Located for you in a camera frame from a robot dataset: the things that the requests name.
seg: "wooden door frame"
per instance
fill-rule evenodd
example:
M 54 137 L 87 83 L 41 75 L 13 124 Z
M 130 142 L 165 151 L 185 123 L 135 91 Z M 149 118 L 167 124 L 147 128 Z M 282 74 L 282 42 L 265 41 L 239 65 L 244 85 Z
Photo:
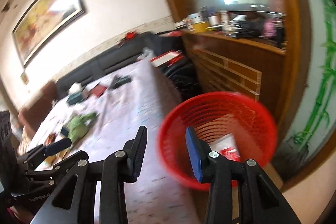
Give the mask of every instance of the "wooden door frame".
M 180 21 L 183 18 L 188 16 L 188 11 L 192 10 L 194 3 L 189 4 L 189 0 L 167 0 L 169 8 L 172 12 L 173 19 L 175 21 Z M 280 96 L 277 102 L 277 111 L 274 115 L 274 118 L 278 124 L 278 127 L 281 128 L 282 132 L 279 135 L 279 142 L 285 137 L 286 125 L 288 125 L 288 117 L 286 113 L 288 109 L 298 108 L 299 103 L 296 105 L 291 104 L 293 95 L 295 94 L 296 101 L 300 102 L 303 95 L 303 84 L 306 81 L 307 70 L 309 64 L 304 65 L 304 68 L 300 68 L 301 62 L 301 20 L 300 20 L 300 7 L 298 0 L 283 0 L 286 21 L 284 23 L 286 30 L 286 40 L 287 40 L 287 52 L 285 56 L 285 62 L 282 73 L 282 84 L 280 88 Z M 300 75 L 303 75 L 304 79 L 298 81 L 297 76 L 300 70 Z

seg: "blue gripper pad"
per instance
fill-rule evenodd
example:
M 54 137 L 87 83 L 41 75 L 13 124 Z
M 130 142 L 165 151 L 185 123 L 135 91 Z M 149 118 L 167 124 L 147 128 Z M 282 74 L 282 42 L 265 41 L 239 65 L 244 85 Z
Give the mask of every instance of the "blue gripper pad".
M 188 127 L 185 130 L 185 142 L 187 145 L 194 176 L 196 177 L 198 182 L 202 182 L 202 160 L 204 159 L 202 157 L 202 148 L 200 145 L 200 141 L 197 138 L 196 132 L 193 127 Z

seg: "picture frame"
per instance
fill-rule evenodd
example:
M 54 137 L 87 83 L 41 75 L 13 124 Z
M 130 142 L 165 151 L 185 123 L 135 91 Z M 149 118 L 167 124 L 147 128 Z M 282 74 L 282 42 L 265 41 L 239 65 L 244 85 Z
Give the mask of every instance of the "picture frame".
M 22 66 L 26 68 L 50 40 L 85 13 L 83 0 L 34 0 L 12 32 Z

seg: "tissue box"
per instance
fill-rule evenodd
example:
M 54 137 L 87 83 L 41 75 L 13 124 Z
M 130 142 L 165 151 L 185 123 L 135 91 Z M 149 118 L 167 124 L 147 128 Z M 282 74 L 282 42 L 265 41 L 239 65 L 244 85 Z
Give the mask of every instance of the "tissue box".
M 86 87 L 83 88 L 82 89 L 82 97 L 83 97 L 83 99 L 86 100 L 87 97 L 89 97 L 89 95 L 90 95 L 90 92 L 88 91 L 88 89 Z
M 80 103 L 84 100 L 84 98 L 82 97 L 82 93 L 81 92 L 76 92 L 73 94 L 70 94 L 68 99 L 67 99 L 67 103 L 71 106 L 77 103 Z

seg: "green plush toy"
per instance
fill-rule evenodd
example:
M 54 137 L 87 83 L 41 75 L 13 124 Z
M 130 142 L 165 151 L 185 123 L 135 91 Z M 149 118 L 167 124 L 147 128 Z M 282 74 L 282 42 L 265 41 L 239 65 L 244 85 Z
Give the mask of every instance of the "green plush toy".
M 94 119 L 96 116 L 97 114 L 93 112 L 82 116 L 77 115 L 72 118 L 67 125 L 69 130 L 68 138 L 72 143 L 85 136 L 85 134 L 89 131 L 89 127 L 85 125 L 85 122 Z

